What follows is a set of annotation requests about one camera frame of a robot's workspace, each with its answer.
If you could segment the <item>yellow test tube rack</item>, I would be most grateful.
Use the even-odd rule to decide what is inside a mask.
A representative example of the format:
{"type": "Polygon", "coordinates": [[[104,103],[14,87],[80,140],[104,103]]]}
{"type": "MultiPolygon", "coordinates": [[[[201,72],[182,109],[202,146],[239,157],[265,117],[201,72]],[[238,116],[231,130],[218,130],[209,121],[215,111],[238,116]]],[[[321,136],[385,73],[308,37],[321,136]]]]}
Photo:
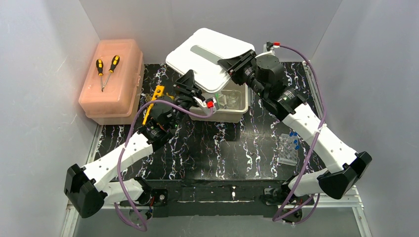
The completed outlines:
{"type": "MultiPolygon", "coordinates": [[[[164,95],[164,90],[165,90],[165,87],[164,86],[157,85],[156,88],[155,88],[155,90],[154,90],[154,93],[153,93],[152,97],[150,97],[150,96],[148,97],[148,99],[149,99],[148,102],[149,101],[157,100],[159,97],[163,96],[164,95]]],[[[148,116],[150,114],[150,110],[151,110],[152,107],[153,107],[152,104],[147,107],[146,114],[144,116],[142,125],[145,125],[146,124],[147,119],[148,119],[148,116]]]]}

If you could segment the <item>round glass flask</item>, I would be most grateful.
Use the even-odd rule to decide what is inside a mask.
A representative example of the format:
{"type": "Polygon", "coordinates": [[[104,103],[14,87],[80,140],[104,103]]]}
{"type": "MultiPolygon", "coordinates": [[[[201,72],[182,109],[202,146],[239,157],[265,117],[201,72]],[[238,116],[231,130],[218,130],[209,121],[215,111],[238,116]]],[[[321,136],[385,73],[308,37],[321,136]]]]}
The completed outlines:
{"type": "Polygon", "coordinates": [[[238,109],[240,107],[241,102],[241,94],[237,91],[231,91],[228,95],[226,95],[227,99],[227,107],[229,109],[238,109]]]}

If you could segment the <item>white bin lid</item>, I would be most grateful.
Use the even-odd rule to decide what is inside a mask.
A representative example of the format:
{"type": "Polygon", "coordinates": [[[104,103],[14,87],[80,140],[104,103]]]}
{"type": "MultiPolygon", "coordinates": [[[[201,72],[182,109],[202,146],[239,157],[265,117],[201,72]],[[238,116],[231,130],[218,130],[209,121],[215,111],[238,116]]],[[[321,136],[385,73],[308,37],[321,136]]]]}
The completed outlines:
{"type": "Polygon", "coordinates": [[[248,42],[210,30],[198,29],[166,57],[166,64],[179,74],[194,72],[195,83],[205,93],[215,94],[230,81],[218,60],[239,56],[254,46],[248,42]]]}

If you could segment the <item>beige plastic bin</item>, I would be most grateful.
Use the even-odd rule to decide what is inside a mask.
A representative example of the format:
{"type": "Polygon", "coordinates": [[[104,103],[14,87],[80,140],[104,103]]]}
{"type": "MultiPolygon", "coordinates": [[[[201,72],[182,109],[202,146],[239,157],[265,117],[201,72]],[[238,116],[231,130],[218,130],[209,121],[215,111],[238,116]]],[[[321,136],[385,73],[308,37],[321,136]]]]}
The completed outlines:
{"type": "Polygon", "coordinates": [[[246,84],[238,85],[229,81],[226,86],[217,94],[203,93],[205,98],[216,97],[219,103],[219,110],[210,118],[196,118],[192,120],[238,123],[243,114],[248,111],[249,89],[246,84]]]}

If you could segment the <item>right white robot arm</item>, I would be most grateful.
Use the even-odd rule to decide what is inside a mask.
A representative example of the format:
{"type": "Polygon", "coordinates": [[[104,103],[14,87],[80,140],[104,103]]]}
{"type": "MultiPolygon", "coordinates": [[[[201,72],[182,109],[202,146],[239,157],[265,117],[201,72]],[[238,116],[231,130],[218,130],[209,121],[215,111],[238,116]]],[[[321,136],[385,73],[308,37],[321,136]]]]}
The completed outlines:
{"type": "Polygon", "coordinates": [[[276,56],[257,56],[249,50],[217,63],[235,84],[250,87],[270,114],[310,143],[326,166],[301,178],[289,178],[282,184],[282,191],[295,197],[324,193],[341,199],[363,176],[371,155],[346,145],[314,114],[303,93],[288,85],[285,67],[276,56]]]}

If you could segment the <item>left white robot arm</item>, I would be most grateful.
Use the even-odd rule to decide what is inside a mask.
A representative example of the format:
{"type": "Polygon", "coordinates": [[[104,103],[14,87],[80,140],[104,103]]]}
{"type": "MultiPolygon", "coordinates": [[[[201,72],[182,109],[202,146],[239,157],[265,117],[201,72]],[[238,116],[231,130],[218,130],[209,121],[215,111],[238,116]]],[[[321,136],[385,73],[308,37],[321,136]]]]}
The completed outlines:
{"type": "Polygon", "coordinates": [[[121,172],[164,147],[184,116],[192,114],[190,108],[204,101],[193,70],[177,79],[173,88],[175,97],[158,96],[138,110],[140,116],[149,109],[146,123],[138,129],[133,124],[123,144],[96,161],[67,169],[64,194],[82,218],[96,214],[106,203],[157,203],[156,192],[144,179],[124,181],[121,172]]]}

